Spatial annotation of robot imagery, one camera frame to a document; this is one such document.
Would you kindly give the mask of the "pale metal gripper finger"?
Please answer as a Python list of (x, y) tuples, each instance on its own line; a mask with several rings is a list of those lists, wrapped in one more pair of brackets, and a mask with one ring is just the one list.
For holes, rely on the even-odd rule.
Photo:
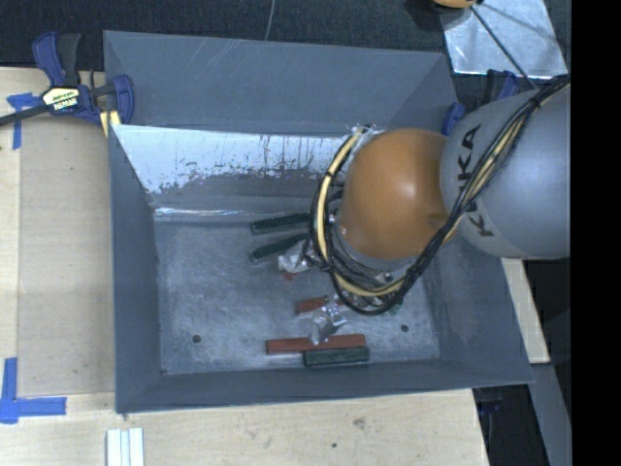
[(301, 250), (288, 250), (277, 261), (278, 269), (283, 273), (303, 273), (311, 267)]
[(338, 308), (322, 307), (315, 310), (311, 318), (310, 341), (314, 346), (327, 342), (329, 337), (347, 323)]

